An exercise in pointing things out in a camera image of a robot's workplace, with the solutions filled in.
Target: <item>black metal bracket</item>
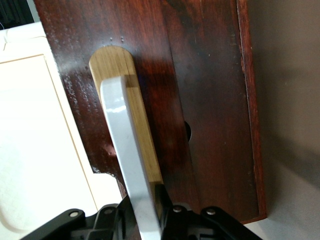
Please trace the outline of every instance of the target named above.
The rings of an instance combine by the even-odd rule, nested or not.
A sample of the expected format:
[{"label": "black metal bracket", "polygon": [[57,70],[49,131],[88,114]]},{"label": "black metal bracket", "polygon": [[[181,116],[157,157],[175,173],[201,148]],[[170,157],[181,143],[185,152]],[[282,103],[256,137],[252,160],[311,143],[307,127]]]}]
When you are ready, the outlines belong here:
[{"label": "black metal bracket", "polygon": [[67,210],[21,240],[125,240],[135,226],[126,196],[119,205],[105,205],[89,217],[80,209]]},{"label": "black metal bracket", "polygon": [[[161,240],[261,240],[219,207],[196,214],[183,204],[173,205],[162,184],[155,187],[155,197],[162,205]],[[127,240],[136,224],[126,196],[89,217],[79,209],[67,210],[22,240]]]}]

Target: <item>wood grain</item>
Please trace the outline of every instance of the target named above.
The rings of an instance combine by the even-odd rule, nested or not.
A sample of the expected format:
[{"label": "wood grain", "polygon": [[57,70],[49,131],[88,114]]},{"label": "wood grain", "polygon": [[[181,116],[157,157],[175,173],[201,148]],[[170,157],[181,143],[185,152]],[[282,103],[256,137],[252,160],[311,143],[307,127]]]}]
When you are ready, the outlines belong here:
[{"label": "wood grain", "polygon": [[134,59],[163,182],[174,202],[200,210],[185,122],[158,1],[35,1],[92,170],[123,183],[89,69],[94,52],[121,46]]},{"label": "wood grain", "polygon": [[133,56],[173,202],[195,212],[217,205],[243,222],[266,216],[245,0],[35,3],[96,173],[123,182],[88,62],[121,46]]},{"label": "wood grain", "polygon": [[200,205],[221,206],[242,221],[256,218],[257,165],[236,1],[163,0],[162,7],[183,114],[192,129]]},{"label": "wood grain", "polygon": [[163,184],[134,60],[131,54],[119,46],[101,47],[95,51],[90,58],[89,66],[100,103],[100,86],[102,81],[118,76],[126,76],[127,97],[148,180],[152,186]]}]

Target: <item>gray wall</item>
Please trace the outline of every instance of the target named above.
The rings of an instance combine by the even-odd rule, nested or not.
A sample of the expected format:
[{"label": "gray wall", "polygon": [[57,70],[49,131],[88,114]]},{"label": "gray wall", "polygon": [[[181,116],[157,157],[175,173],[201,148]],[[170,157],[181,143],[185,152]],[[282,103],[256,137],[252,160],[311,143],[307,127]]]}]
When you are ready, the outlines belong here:
[{"label": "gray wall", "polygon": [[248,0],[268,218],[265,240],[320,239],[320,1]]}]

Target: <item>bolt head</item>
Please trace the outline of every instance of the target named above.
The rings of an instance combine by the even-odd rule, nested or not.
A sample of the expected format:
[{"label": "bolt head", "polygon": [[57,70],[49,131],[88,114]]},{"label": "bolt head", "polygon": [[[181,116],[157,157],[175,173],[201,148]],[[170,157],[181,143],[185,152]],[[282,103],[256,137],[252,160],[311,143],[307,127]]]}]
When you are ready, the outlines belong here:
[{"label": "bolt head", "polygon": [[214,209],[212,209],[212,208],[208,208],[208,209],[206,210],[206,214],[208,214],[208,215],[215,215],[215,214],[216,214],[216,211],[215,211]]},{"label": "bolt head", "polygon": [[111,214],[113,211],[114,211],[113,209],[108,208],[108,209],[106,209],[103,213],[104,213],[105,215],[108,215],[108,214]]},{"label": "bolt head", "polygon": [[173,211],[174,211],[175,213],[180,213],[180,212],[182,211],[182,207],[179,206],[179,205],[174,206],[174,207],[173,207]]}]

